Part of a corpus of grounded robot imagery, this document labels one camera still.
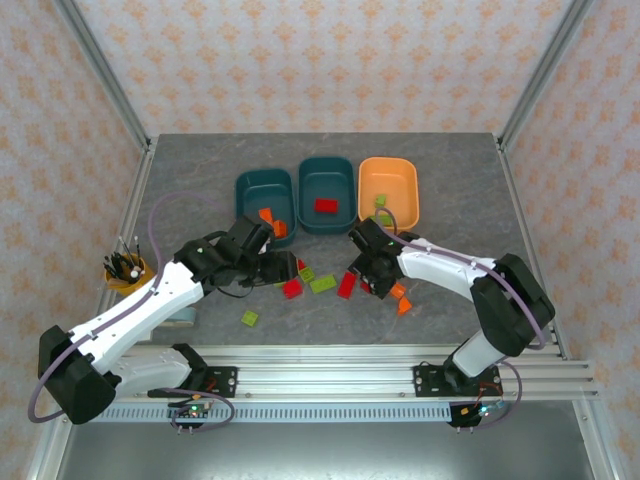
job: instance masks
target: orange bin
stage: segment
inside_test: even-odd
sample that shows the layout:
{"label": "orange bin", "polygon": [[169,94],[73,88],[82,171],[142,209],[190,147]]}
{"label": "orange bin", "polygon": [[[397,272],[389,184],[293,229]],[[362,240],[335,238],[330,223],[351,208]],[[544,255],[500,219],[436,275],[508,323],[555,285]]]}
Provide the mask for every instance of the orange bin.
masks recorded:
{"label": "orange bin", "polygon": [[358,175],[358,216],[364,220],[376,212],[378,195],[387,196],[385,208],[391,210],[398,230],[411,230],[420,219],[418,172],[409,160],[371,157],[360,164]]}

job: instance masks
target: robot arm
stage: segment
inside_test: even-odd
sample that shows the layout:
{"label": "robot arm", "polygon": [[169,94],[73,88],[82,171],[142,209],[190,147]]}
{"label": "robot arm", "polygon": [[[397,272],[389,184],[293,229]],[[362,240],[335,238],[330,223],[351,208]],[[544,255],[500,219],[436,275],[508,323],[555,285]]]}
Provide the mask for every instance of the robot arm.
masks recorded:
{"label": "robot arm", "polygon": [[[349,236],[362,252],[350,270],[369,284],[374,295],[384,298],[396,280],[407,277],[435,283],[473,302],[481,330],[451,354],[442,372],[460,394],[494,363],[505,356],[520,355],[535,338],[514,299],[505,295],[501,286],[478,268],[479,264],[501,275],[514,288],[540,328],[555,315],[546,294],[515,255],[507,254],[499,260],[470,257],[436,247],[409,232],[400,238],[418,249],[403,246],[393,242],[371,219],[354,228]],[[431,248],[455,253],[457,258],[433,254]]]}
{"label": "robot arm", "polygon": [[[210,242],[213,238],[218,238],[215,244]],[[68,333],[57,325],[47,330],[40,337],[40,377],[62,352],[87,335],[91,338],[79,344],[45,383],[69,419],[85,423],[116,396],[165,387],[200,390],[207,366],[188,345],[174,345],[159,355],[122,355],[172,314],[219,287],[234,282],[250,287],[294,278],[298,270],[293,254],[263,253],[272,239],[271,227],[241,217],[229,232],[187,242],[161,270],[159,281],[154,277],[107,312]],[[136,310],[99,334],[93,333],[136,305],[150,290],[153,294]]]}

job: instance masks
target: floor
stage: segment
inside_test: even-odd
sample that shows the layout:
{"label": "floor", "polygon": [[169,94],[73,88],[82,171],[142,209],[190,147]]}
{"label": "floor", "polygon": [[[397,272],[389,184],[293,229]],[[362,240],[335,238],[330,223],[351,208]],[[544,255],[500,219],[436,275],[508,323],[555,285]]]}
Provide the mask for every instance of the floor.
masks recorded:
{"label": "floor", "polygon": [[570,402],[524,403],[495,429],[444,423],[74,427],[59,480],[589,480]]}

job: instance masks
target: teal bin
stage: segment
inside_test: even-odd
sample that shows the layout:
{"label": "teal bin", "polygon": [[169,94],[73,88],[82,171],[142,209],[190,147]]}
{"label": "teal bin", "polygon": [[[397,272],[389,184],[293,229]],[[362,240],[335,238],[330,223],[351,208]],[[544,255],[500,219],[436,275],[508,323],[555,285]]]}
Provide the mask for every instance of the teal bin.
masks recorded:
{"label": "teal bin", "polygon": [[[338,213],[317,213],[316,198],[338,201]],[[298,215],[314,235],[337,235],[351,229],[358,216],[353,165],[343,157],[307,158],[298,167]]]}
{"label": "teal bin", "polygon": [[236,179],[236,218],[258,216],[262,208],[270,208],[274,220],[287,224],[288,235],[274,242],[274,247],[290,245],[298,229],[297,209],[291,175],[281,168],[250,170]]}

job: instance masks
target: plastic bin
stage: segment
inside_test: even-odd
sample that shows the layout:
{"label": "plastic bin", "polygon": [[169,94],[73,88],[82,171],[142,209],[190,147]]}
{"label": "plastic bin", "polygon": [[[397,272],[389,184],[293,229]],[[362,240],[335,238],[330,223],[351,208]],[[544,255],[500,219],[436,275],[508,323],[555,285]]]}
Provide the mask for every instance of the plastic bin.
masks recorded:
{"label": "plastic bin", "polygon": [[[338,213],[317,213],[316,198],[338,201]],[[356,182],[353,165],[342,157],[312,157],[298,167],[300,225],[314,235],[348,232],[356,221]]]}
{"label": "plastic bin", "polygon": [[236,218],[245,214],[257,218],[261,208],[270,208],[274,220],[287,224],[288,235],[276,239],[274,247],[290,245],[298,229],[298,220],[293,181],[286,170],[250,170],[237,178]]}
{"label": "plastic bin", "polygon": [[411,230],[420,219],[418,172],[409,160],[371,157],[360,164],[358,178],[358,216],[364,220],[376,212],[375,200],[387,196],[385,208],[391,210],[398,230]]}

